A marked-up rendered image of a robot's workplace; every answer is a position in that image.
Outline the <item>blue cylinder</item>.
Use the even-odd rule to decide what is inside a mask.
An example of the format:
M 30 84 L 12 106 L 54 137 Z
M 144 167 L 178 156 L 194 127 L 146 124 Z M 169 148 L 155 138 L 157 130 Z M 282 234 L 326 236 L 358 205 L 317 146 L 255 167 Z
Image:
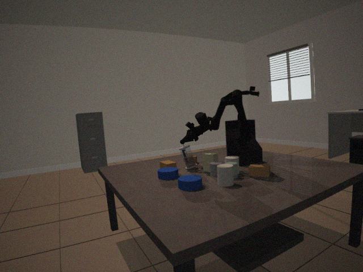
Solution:
M 202 188 L 202 177 L 186 175 L 178 178 L 178 188 L 181 190 L 197 190 Z
M 158 178 L 162 180 L 173 180 L 178 178 L 178 168 L 166 167 L 158 169 Z

